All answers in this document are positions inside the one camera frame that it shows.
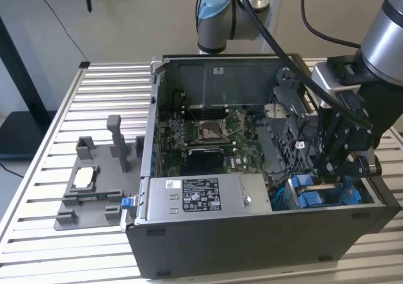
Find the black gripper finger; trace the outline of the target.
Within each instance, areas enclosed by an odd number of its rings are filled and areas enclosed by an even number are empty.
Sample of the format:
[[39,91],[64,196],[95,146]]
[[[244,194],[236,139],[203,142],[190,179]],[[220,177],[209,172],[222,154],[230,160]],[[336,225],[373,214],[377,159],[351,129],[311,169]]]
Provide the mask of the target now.
[[349,154],[348,142],[352,134],[352,123],[338,112],[333,113],[332,120],[335,123],[333,130],[332,165],[335,173],[347,176],[351,171],[351,163],[347,161],[347,156]]
[[329,170],[327,164],[330,163],[331,142],[333,136],[333,116],[332,108],[319,107],[318,114],[318,137],[319,137],[319,155],[315,160],[317,175],[321,178],[326,177]]

